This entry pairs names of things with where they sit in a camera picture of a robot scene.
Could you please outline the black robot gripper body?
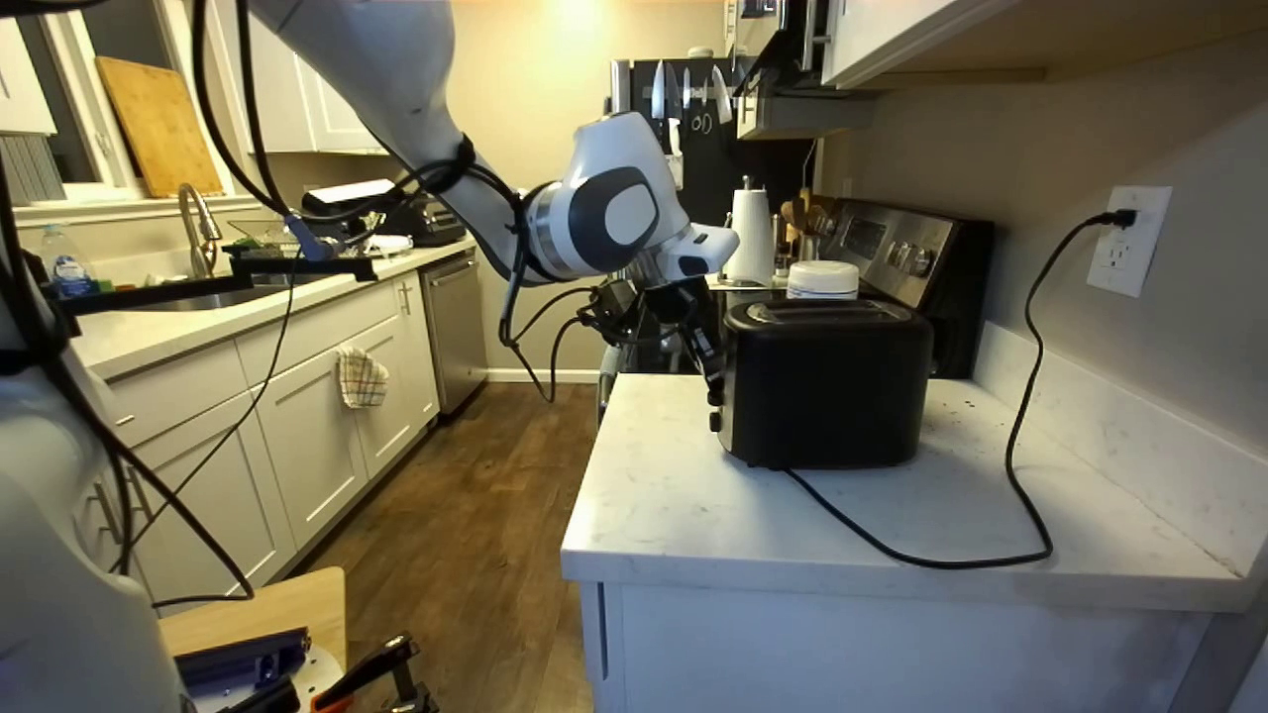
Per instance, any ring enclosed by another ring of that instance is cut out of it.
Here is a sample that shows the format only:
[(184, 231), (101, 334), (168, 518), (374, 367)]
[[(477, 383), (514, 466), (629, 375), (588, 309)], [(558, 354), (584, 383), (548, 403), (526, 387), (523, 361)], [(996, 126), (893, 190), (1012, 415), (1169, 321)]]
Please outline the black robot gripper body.
[(614, 349), (621, 371), (712, 371), (716, 326), (702, 278), (645, 289), (625, 275), (604, 278), (584, 321)]

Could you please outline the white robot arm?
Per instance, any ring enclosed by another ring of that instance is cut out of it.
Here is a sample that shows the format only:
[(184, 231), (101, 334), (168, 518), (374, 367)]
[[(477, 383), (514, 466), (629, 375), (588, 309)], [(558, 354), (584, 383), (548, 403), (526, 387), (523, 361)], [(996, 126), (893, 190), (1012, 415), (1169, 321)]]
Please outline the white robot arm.
[(604, 32), (552, 0), (246, 0), (246, 17), (307, 61), (435, 194), (507, 283), (501, 342), (521, 349), (514, 301), (536, 286), (599, 283), (608, 346), (643, 346), (653, 321), (711, 387), (724, 382), (702, 316), (707, 278), (736, 234), (696, 221), (653, 122), (584, 113), (567, 61), (595, 61)]

